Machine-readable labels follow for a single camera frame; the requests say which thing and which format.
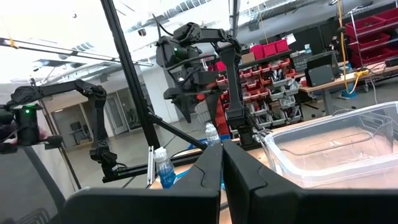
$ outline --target wooden table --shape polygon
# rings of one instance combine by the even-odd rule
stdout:
[[[296,126],[300,126],[300,125],[303,125],[303,124],[312,123],[314,121],[319,121],[319,120],[325,119],[325,118],[326,117],[322,117],[322,118],[313,119],[313,120],[310,120],[310,121],[301,122],[301,123],[298,123],[298,124],[291,124],[289,126],[285,126],[285,127],[274,129],[273,132],[277,133],[279,131],[283,131],[283,130],[286,130],[286,129],[289,129],[289,128],[292,128],[292,127],[296,127]],[[201,149],[192,149],[192,150],[185,151],[185,152],[182,152],[180,154],[177,154],[175,156],[181,156],[181,155],[184,155],[184,154],[189,154],[189,153],[197,152],[197,151],[200,151],[200,150]],[[248,151],[248,153],[252,157],[256,158],[258,161],[263,163],[265,166],[269,166],[268,158],[267,158],[263,148],[253,149],[253,150]],[[176,174],[180,174],[180,173],[188,170],[189,168],[191,168],[192,165],[193,164],[188,164],[188,165],[176,167],[175,168],[175,173]],[[154,183],[149,188],[150,189],[162,189],[162,185],[160,184],[159,177],[155,179]],[[224,190],[221,190],[220,203],[225,203],[225,202],[227,202],[226,193],[225,193]],[[232,224],[231,216],[229,214],[229,208],[226,208],[226,209],[220,211],[220,224]]]
[[[359,78],[360,80],[363,80],[365,78],[370,78],[370,77],[376,77],[378,75],[382,75],[383,73],[398,72],[398,66],[390,67],[390,68],[384,68],[384,62],[375,63],[375,64],[367,66],[366,68],[371,68],[372,73],[369,73],[369,75],[361,76]],[[333,114],[333,112],[335,110],[334,110],[334,106],[332,104],[332,100],[331,100],[331,95],[330,95],[329,89],[333,88],[333,87],[336,87],[336,86],[344,85],[345,82],[346,83],[355,82],[356,79],[357,79],[357,77],[355,76],[354,73],[349,73],[349,74],[347,74],[345,76],[343,75],[340,78],[337,78],[333,82],[326,83],[326,84],[319,85],[319,86],[314,86],[314,87],[310,87],[310,86],[300,87],[299,90],[302,91],[302,92],[305,92],[305,93],[310,93],[310,92],[313,92],[313,91],[321,90],[322,91],[323,104],[325,105],[326,115],[331,115],[331,114]]]

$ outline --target water bottle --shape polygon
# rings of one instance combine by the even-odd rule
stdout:
[[[216,143],[221,142],[220,136],[218,135],[216,127],[213,124],[207,123],[206,124],[206,138],[207,138],[207,145],[214,146]]]
[[[154,160],[163,189],[170,188],[175,183],[176,175],[172,161],[170,161],[167,156],[166,149],[163,147],[156,149],[154,152]]]

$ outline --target floor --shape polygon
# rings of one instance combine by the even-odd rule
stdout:
[[[398,96],[393,94],[396,93],[397,87],[398,78],[377,83],[376,93],[378,103],[398,100]],[[350,100],[338,99],[337,96],[339,93],[332,94],[333,104],[337,108],[351,108],[352,106],[363,108],[375,104],[374,91],[371,86],[369,86],[368,93],[365,93],[364,90],[358,90],[357,93],[357,96]],[[315,101],[310,105],[319,108],[319,110],[303,105],[302,109],[305,120],[313,119],[313,115],[316,118],[323,115],[322,101]],[[195,117],[192,118],[191,124],[188,124],[186,121],[179,121],[172,123],[172,125],[197,139],[205,138],[205,133]],[[168,150],[169,155],[184,150],[190,145],[161,127],[155,126],[155,130],[160,144]],[[130,133],[123,133],[115,138],[111,138],[109,142],[111,150],[118,155],[118,162],[125,163],[128,166],[147,163],[148,144],[141,129]],[[90,146],[83,149],[71,149],[67,151],[68,157],[71,160],[82,187],[144,188],[146,186],[146,174],[137,176],[133,179],[123,179],[107,184],[102,183],[101,179],[103,173],[101,167],[90,159],[88,155],[89,150]]]

